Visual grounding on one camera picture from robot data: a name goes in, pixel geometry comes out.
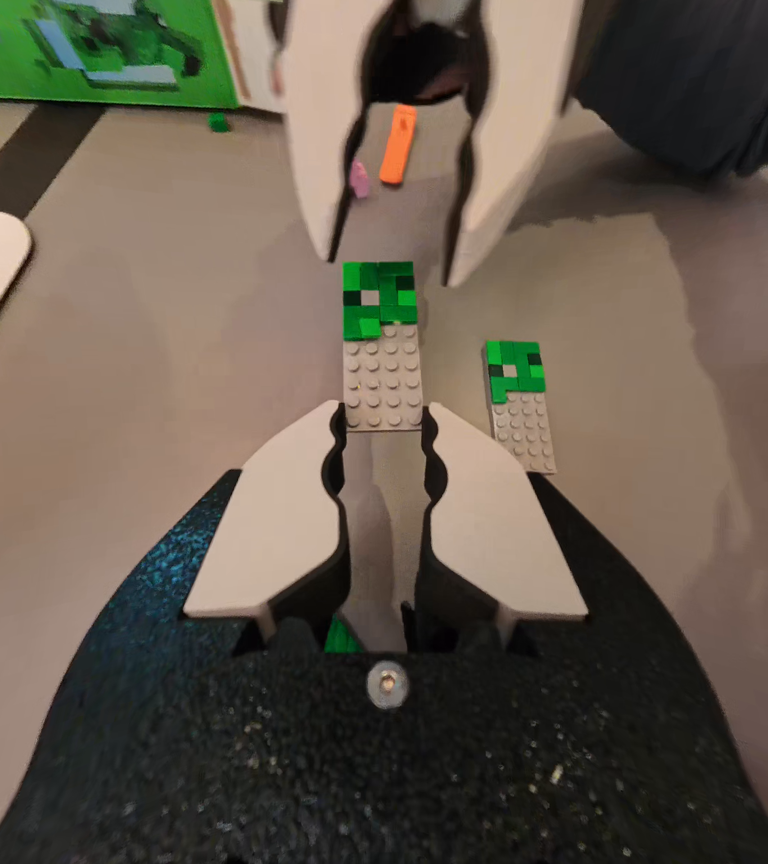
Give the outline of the orange brick separator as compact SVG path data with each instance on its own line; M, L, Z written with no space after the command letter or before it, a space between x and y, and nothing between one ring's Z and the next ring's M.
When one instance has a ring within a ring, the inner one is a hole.
M398 187L403 182L416 124L417 112L414 107L401 103L395 106L388 141L379 168L379 181L382 184Z

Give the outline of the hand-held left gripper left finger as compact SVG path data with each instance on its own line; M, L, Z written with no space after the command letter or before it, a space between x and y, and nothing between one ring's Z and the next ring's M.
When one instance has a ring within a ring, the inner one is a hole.
M253 454L184 601L186 617L253 621L265 639L298 619L325 641L351 581L339 496L346 444L345 406L330 400Z

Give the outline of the grey desk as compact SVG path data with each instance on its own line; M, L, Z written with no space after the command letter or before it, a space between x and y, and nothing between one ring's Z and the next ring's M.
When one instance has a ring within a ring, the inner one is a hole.
M123 578L342 385L339 267L281 121L0 105L0 206L92 115L0 308L0 819ZM353 207L341 254L414 260L424 395L485 433L485 340L540 343L551 481L686 633L768 810L768 168L686 181L575 105L504 240L444 288L466 120L420 111L403 186Z

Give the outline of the grey plate with green tiles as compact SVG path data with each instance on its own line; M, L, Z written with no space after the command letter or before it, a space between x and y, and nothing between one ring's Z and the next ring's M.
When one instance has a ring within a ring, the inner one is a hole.
M413 263L344 262L342 277L348 432L420 430L424 399Z
M487 340L483 363L491 436L526 472L555 474L558 465L539 344Z

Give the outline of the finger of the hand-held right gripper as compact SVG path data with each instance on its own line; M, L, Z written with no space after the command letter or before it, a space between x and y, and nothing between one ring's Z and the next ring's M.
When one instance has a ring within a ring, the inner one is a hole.
M292 1L285 17L285 127L295 193L318 257L333 262L348 170L365 122L363 65L392 2Z
M467 280L506 232L565 106L580 1L472 2L465 16L470 124L457 158L442 281Z

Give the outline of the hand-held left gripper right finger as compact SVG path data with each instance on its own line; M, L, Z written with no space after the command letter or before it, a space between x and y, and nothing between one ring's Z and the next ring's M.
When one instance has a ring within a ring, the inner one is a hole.
M418 641L523 623L582 626L590 610L529 475L441 403L423 409Z

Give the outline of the green toy box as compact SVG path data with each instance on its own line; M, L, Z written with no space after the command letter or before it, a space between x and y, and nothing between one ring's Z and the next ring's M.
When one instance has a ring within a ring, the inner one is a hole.
M0 99L239 105L205 1L0 1Z

